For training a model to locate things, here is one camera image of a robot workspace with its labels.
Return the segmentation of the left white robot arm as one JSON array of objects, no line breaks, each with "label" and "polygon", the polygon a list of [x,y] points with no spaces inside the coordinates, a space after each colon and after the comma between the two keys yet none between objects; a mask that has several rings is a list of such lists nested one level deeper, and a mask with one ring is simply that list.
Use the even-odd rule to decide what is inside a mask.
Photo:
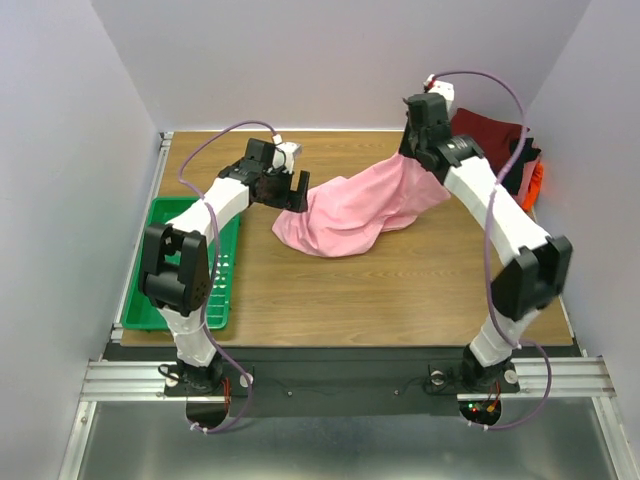
[{"label": "left white robot arm", "polygon": [[144,230],[138,289],[165,320],[177,349],[161,368],[170,387],[212,395],[222,385],[222,356],[206,321],[215,281],[220,232],[252,204],[301,213],[310,174],[294,172],[298,143],[251,138],[244,155],[223,168],[211,187],[183,213]]}]

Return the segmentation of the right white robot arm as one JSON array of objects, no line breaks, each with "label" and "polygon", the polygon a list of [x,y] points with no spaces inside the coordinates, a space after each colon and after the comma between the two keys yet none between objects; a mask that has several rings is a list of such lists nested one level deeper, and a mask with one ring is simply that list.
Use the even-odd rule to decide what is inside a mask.
[{"label": "right white robot arm", "polygon": [[496,253],[503,266],[489,278],[488,318],[465,347],[460,366],[463,385],[482,390],[499,378],[522,334],[562,293],[573,247],[521,209],[471,137],[453,135],[445,96],[419,93],[404,103],[400,153],[461,201],[484,230],[485,253]]}]

